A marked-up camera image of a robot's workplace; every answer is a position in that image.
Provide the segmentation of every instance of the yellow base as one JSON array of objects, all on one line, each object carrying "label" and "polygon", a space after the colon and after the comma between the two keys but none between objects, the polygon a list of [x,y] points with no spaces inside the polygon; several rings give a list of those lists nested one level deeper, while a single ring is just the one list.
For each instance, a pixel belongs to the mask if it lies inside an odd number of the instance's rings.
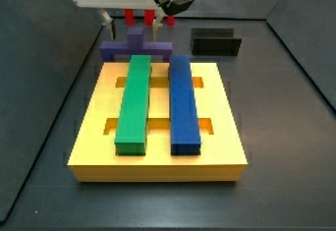
[{"label": "yellow base", "polygon": [[152,64],[145,156],[117,156],[127,63],[105,63],[68,167],[81,182],[237,181],[247,166],[215,63],[193,63],[201,155],[171,156],[168,64]]}]

